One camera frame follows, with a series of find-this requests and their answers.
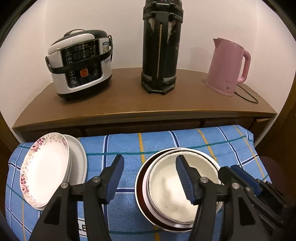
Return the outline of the white enamel bowl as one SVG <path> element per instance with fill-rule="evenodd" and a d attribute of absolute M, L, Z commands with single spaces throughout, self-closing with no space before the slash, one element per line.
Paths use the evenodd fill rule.
<path fill-rule="evenodd" d="M 197 206 L 186 198 L 176 169 L 176 158 L 183 155 L 190 167 L 198 170 L 202 177 L 214 183 L 218 179 L 219 164 L 209 155 L 187 148 L 170 150 L 152 162 L 147 175 L 147 197 L 153 209 L 165 222 L 176 224 L 179 228 L 193 225 Z"/>

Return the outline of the large floral rim plate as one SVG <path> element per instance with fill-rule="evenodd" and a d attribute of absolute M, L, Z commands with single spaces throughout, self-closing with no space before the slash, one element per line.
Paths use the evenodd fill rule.
<path fill-rule="evenodd" d="M 20 188 L 26 202 L 43 210 L 64 182 L 69 145 L 60 133 L 48 133 L 30 147 L 20 170 Z"/>

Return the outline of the small red flower plate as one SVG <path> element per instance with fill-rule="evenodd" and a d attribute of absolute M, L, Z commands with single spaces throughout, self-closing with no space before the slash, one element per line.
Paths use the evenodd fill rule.
<path fill-rule="evenodd" d="M 63 179 L 64 182 L 69 181 L 71 169 L 72 169 L 71 150 L 69 150 L 67 169 L 66 169 L 65 177 Z"/>

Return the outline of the blue plaid tablecloth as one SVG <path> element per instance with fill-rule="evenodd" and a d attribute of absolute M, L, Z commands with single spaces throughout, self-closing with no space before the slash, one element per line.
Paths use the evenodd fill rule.
<path fill-rule="evenodd" d="M 253 145 L 253 134 L 245 128 L 219 126 L 180 131 L 131 133 L 78 138 L 85 149 L 86 180 L 111 165 L 115 155 L 124 156 L 125 168 L 114 199 L 103 210 L 112 240 L 188 240 L 189 232 L 165 232 L 153 226 L 138 209 L 134 185 L 142 164 L 153 154 L 173 147 L 199 150 L 219 166 L 240 165 L 256 179 L 271 182 Z M 19 240 L 29 240 L 41 211 L 32 208 L 20 188 L 22 162 L 32 143 L 21 143 L 12 153 L 6 181 L 5 214 Z"/>

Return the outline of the dark red chair seat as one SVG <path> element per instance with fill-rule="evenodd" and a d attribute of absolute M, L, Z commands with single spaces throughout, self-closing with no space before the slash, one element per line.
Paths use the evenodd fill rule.
<path fill-rule="evenodd" d="M 272 158 L 260 156 L 260 159 L 267 170 L 273 186 L 295 202 L 295 179 L 285 173 L 281 165 Z"/>

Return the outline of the plain white round plate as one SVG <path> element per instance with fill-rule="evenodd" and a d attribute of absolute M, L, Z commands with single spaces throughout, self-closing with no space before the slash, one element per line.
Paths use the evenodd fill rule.
<path fill-rule="evenodd" d="M 82 144 L 73 136 L 64 135 L 68 142 L 71 157 L 71 170 L 67 182 L 70 185 L 82 184 L 87 175 L 87 156 Z"/>

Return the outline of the brown wooden sideboard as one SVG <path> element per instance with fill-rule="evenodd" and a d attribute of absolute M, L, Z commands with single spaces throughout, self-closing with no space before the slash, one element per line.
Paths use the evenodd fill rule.
<path fill-rule="evenodd" d="M 209 89 L 206 73 L 178 70 L 176 87 L 166 95 L 149 94 L 140 85 L 140 68 L 115 69 L 110 84 L 86 99 L 66 101 L 50 84 L 20 114 L 13 130 L 26 142 L 59 132 L 74 137 L 157 132 L 241 125 L 255 137 L 276 116 L 260 96 L 241 84 L 232 97 Z"/>

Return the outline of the pink electric kettle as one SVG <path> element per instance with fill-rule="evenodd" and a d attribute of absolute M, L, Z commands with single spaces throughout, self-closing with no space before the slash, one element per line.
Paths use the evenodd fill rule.
<path fill-rule="evenodd" d="M 215 38 L 214 53 L 206 79 L 206 85 L 224 96 L 233 96 L 238 83 L 243 83 L 251 63 L 251 55 L 241 45 Z"/>

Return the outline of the white black rice cooker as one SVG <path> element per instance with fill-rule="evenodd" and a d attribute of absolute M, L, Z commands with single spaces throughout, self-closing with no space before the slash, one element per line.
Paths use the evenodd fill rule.
<path fill-rule="evenodd" d="M 101 91 L 112 77 L 112 36 L 103 30 L 74 29 L 48 49 L 45 62 L 59 97 L 83 98 Z"/>

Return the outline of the black thermos flask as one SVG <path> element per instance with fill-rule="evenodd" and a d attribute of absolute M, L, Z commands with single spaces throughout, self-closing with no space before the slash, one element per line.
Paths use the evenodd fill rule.
<path fill-rule="evenodd" d="M 175 88 L 182 1 L 146 1 L 141 84 L 148 93 L 165 95 Z"/>

